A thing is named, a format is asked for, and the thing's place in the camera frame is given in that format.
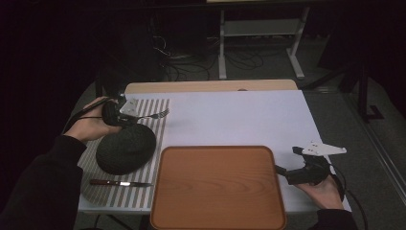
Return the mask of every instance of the cable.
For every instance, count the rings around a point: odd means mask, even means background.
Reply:
[[[153,38],[161,38],[162,41],[164,41],[164,50],[167,48],[167,41],[159,35],[154,35]]]
[[[350,191],[348,188],[347,188],[347,180],[346,180],[346,178],[344,177],[344,174],[336,167],[336,166],[334,166],[334,165],[332,165],[332,164],[329,164],[332,168],[334,168],[334,170],[336,170],[340,175],[341,175],[341,177],[343,177],[343,180],[344,180],[344,192],[345,193],[348,193],[351,197],[352,197],[352,199],[355,201],[355,203],[357,204],[357,206],[358,206],[358,209],[359,209],[359,211],[361,212],[361,215],[362,215],[362,219],[363,219],[363,221],[364,221],[364,228],[365,228],[365,230],[368,230],[368,221],[367,221],[367,215],[365,214],[365,211],[364,211],[364,209],[362,208],[362,205],[361,205],[361,203],[359,202],[359,200],[358,200],[358,198],[355,196],[355,194],[352,192],[352,191]]]
[[[171,76],[172,72],[170,71],[170,68],[165,68],[165,74],[168,77],[168,81],[172,81],[172,76]]]
[[[163,51],[163,50],[161,50],[159,48],[156,48],[156,47],[152,47],[152,49],[157,50],[157,51],[161,52],[163,55],[166,55],[166,56],[170,57],[170,52],[165,52],[165,51]]]
[[[272,57],[272,56],[276,56],[276,55],[279,55],[284,52],[284,49],[282,49],[278,52],[265,55],[265,54],[262,54],[263,47],[261,47],[262,50],[255,49],[256,51],[252,52],[253,47],[250,46],[250,44],[248,43],[248,40],[244,39],[244,42],[245,42],[245,47],[244,47],[245,51],[239,52],[239,53],[236,51],[232,52],[232,54],[234,54],[238,59],[236,59],[235,57],[232,57],[229,54],[225,55],[225,57],[227,58],[229,63],[238,69],[242,69],[242,70],[256,69],[258,67],[263,66],[264,57]]]
[[[81,120],[81,119],[88,119],[88,118],[102,118],[102,117],[79,117],[78,120]]]
[[[169,61],[167,62],[167,76],[169,80],[171,80],[171,75],[176,74],[175,81],[179,81],[180,77],[185,77],[185,81],[187,80],[188,76],[186,73],[202,73],[205,72],[207,74],[207,81],[210,79],[210,69],[215,65],[216,58],[213,58],[211,63],[208,67],[203,65],[202,62],[207,61],[207,58],[204,56],[182,56],[182,57],[170,57]]]
[[[176,77],[175,81],[187,81],[188,80],[188,76],[184,73],[179,73],[179,75]]]
[[[98,215],[97,217],[96,217],[96,220],[95,220],[95,224],[93,225],[93,228],[97,228],[98,227],[98,222],[99,222],[99,218],[101,217],[101,215]]]
[[[181,56],[169,57],[169,59],[174,61],[174,60],[179,60],[179,59],[183,59],[183,58],[192,58],[192,57],[193,57],[193,55],[181,55]]]
[[[216,47],[218,47],[219,45],[220,45],[220,38],[218,37],[218,36],[213,36],[213,37],[207,37],[207,40],[208,41],[211,41],[211,40],[213,40],[214,41],[214,43],[213,44],[208,44],[208,49],[210,50],[210,49],[213,49],[213,48],[216,48]]]
[[[65,133],[67,131],[68,128],[71,128],[71,126],[84,114],[88,113],[89,111],[93,110],[94,108],[96,108],[99,105],[105,104],[107,103],[109,100],[111,100],[112,98],[103,98],[100,101],[97,101],[95,103],[90,104],[89,106],[85,107],[84,109],[82,109],[81,111],[77,112],[75,115],[73,115],[68,122],[66,123],[65,127],[63,128],[62,133]]]

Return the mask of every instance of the table leg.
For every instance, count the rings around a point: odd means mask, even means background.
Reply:
[[[302,34],[303,34],[303,31],[305,28],[305,21],[307,20],[307,15],[308,15],[309,10],[310,10],[309,7],[304,8],[304,11],[303,11],[302,17],[301,17],[301,21],[299,22],[298,29],[295,33],[295,40],[293,42],[293,45],[291,48],[286,49],[287,55],[289,56],[289,59],[290,59],[290,63],[292,64],[293,70],[295,71],[296,77],[298,79],[302,79],[305,77],[305,74],[302,71],[302,67],[299,64],[298,59],[296,58],[296,51],[298,50],[299,42],[301,41],[301,38],[302,38]]]
[[[227,80],[226,60],[224,58],[224,11],[221,11],[220,19],[220,54],[218,55],[218,77]]]

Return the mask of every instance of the black cable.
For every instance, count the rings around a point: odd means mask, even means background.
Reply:
[[[247,39],[245,39],[245,47],[247,49],[245,51],[247,54],[250,54],[254,50],[253,54],[251,55],[252,58],[259,57],[260,51],[258,49],[252,49],[253,47],[251,47],[250,44],[248,44]]]
[[[63,128],[62,133],[65,133],[69,128],[71,128],[71,126],[84,114],[88,113],[89,111],[93,110],[94,108],[96,108],[97,106],[100,106],[102,104],[107,103],[109,100],[111,100],[112,98],[103,98],[98,102],[92,103],[89,106],[85,107],[84,109],[82,109],[81,111],[77,112],[75,115],[73,115],[68,122],[66,123],[65,127]]]
[[[186,56],[181,56],[181,57],[169,57],[169,60],[171,63],[174,63],[177,61],[184,61],[185,59],[193,59],[193,58],[195,58],[195,60],[193,60],[192,62],[179,63],[179,64],[196,64],[196,63],[199,63],[199,62],[205,60],[205,58],[201,55],[186,55]]]
[[[344,192],[347,190],[347,180],[346,180],[346,177],[344,176],[344,174],[337,168],[337,167],[335,167],[334,165],[332,165],[332,164],[329,164],[332,168],[334,168],[334,170],[336,170],[339,174],[340,174],[340,176],[343,178],[343,181],[344,181]]]
[[[188,80],[188,76],[184,73],[179,73],[179,75],[177,76],[177,78],[175,79],[175,81],[187,81]]]
[[[238,60],[232,58],[232,57],[229,56],[229,55],[224,54],[224,57],[226,57],[226,59],[230,62],[230,64],[232,64],[233,66],[235,66],[235,67],[238,68],[238,69],[241,69],[241,70],[253,70],[253,69],[256,69],[256,68],[257,68],[255,65],[253,66],[253,65],[244,63],[244,62],[242,62],[242,61],[238,61]],[[242,65],[242,66],[246,66],[246,68],[237,66],[236,63],[237,63],[237,64],[240,64],[240,65]]]
[[[172,72],[170,71],[170,67],[169,67],[169,68],[165,68],[165,74],[166,74],[167,77],[168,77],[168,81],[172,81],[172,76],[171,76]]]
[[[99,218],[101,217],[101,215],[98,215],[97,217],[96,217],[96,220],[95,220],[95,224],[93,225],[93,228],[97,228],[98,227],[98,222],[99,222]]]
[[[216,62],[216,58],[213,58],[213,60],[211,61],[210,65],[208,67],[205,67],[202,64],[197,64],[197,63],[201,63],[205,60],[207,60],[206,58],[202,57],[202,56],[191,56],[191,57],[187,57],[187,59],[191,59],[191,58],[195,58],[192,59],[191,61],[185,61],[184,58],[182,59],[177,59],[177,60],[171,60],[167,63],[167,66],[169,67],[169,73],[167,73],[168,75],[171,74],[170,72],[170,68],[174,69],[176,71],[177,74],[177,78],[175,79],[175,81],[179,81],[179,77],[180,76],[185,76],[185,79],[187,79],[187,75],[185,73],[181,73],[180,71],[183,72],[187,72],[187,73],[201,73],[201,72],[206,72],[207,74],[207,81],[210,79],[210,69],[215,65]],[[187,69],[185,67],[190,66],[190,67],[197,67],[199,68],[198,70],[191,70],[191,69]]]
[[[351,197],[352,197],[352,199],[355,201],[355,203],[357,204],[357,206],[358,206],[358,209],[359,209],[359,211],[361,212],[361,215],[362,215],[362,219],[363,219],[363,221],[364,221],[364,228],[365,228],[365,230],[368,230],[368,221],[367,221],[367,215],[365,214],[365,211],[364,211],[364,209],[362,208],[362,205],[361,205],[361,203],[359,202],[359,200],[358,200],[358,198],[355,196],[355,194],[352,192],[352,191],[350,191],[348,188],[347,188],[347,181],[346,181],[346,178],[344,177],[344,174],[336,167],[336,166],[334,166],[334,165],[332,165],[332,164],[329,164],[331,167],[333,167],[334,168],[334,170],[336,170],[340,175],[341,175],[341,177],[343,177],[343,180],[344,180],[344,192],[345,193],[348,193]]]
[[[261,57],[261,56],[259,56],[258,54],[250,54],[249,52],[247,52],[247,51],[244,51],[244,52],[234,52],[234,54],[236,55],[236,56],[238,56],[238,58],[240,58],[241,60],[251,60],[251,61],[253,61],[253,63],[254,63],[254,66],[255,67],[261,67],[262,65],[263,65],[263,58]],[[258,58],[259,60],[260,60],[260,64],[257,64],[255,61],[254,61],[254,58]]]
[[[127,229],[127,230],[133,230],[132,228],[130,228],[128,225],[126,225],[124,222],[122,222],[121,220],[119,220],[118,218],[114,217],[113,215],[107,215],[109,218],[113,219],[114,221],[116,221],[118,224],[120,224],[123,228]]]
[[[265,48],[265,49],[271,48],[272,50],[276,50],[275,47],[271,47],[271,45],[272,45],[273,43],[272,43],[270,40],[271,40],[272,38],[262,38],[262,39],[265,40],[265,41],[268,43],[268,44],[265,44],[265,45],[264,45],[264,48]],[[263,50],[261,50],[261,51],[259,52],[259,56],[265,58],[265,57],[272,57],[272,56],[280,55],[280,54],[282,54],[282,53],[286,53],[286,49],[285,49],[285,48],[281,48],[279,51],[275,51],[275,52],[270,53],[270,54],[264,54],[264,53],[263,53]]]
[[[78,120],[80,120],[80,119],[88,119],[88,118],[102,118],[102,117],[79,117]]]
[[[172,72],[170,71],[170,68],[172,68],[172,69],[174,69],[174,70],[176,71],[176,73],[173,73],[173,74],[176,74],[176,78],[175,78],[174,81],[178,81],[179,76],[180,76],[180,74],[181,74],[181,73],[179,72],[179,70],[178,70],[175,66],[173,66],[173,65],[171,65],[171,64],[167,64],[167,67],[169,68],[169,73],[167,72],[167,74],[168,74],[168,76],[169,76],[170,81],[171,81],[171,74],[172,74]]]
[[[213,40],[214,42],[213,42],[213,44],[208,43],[208,45],[207,45],[208,50],[212,50],[214,48],[219,47],[219,45],[220,45],[220,38],[219,37],[211,37],[211,38],[208,38],[208,41],[209,40]]]

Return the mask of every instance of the gray striped placemat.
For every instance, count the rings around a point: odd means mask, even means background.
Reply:
[[[165,110],[169,107],[169,99],[137,100],[136,111],[139,116],[146,116]],[[89,180],[93,178],[138,181],[155,183],[159,157],[162,147],[162,139],[167,117],[162,119],[142,119],[143,124],[155,133],[157,146],[152,158],[138,171],[125,175],[112,175],[103,172],[96,163],[95,155],[101,139],[89,142],[87,150],[79,160],[78,165],[83,168],[81,180],[81,194],[90,202],[105,207],[132,208],[135,211],[150,211],[152,204],[153,186],[146,188],[123,187],[123,186],[91,186]]]

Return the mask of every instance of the brown tray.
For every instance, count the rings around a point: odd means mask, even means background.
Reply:
[[[272,151],[261,146],[164,149],[151,210],[156,229],[283,229]]]

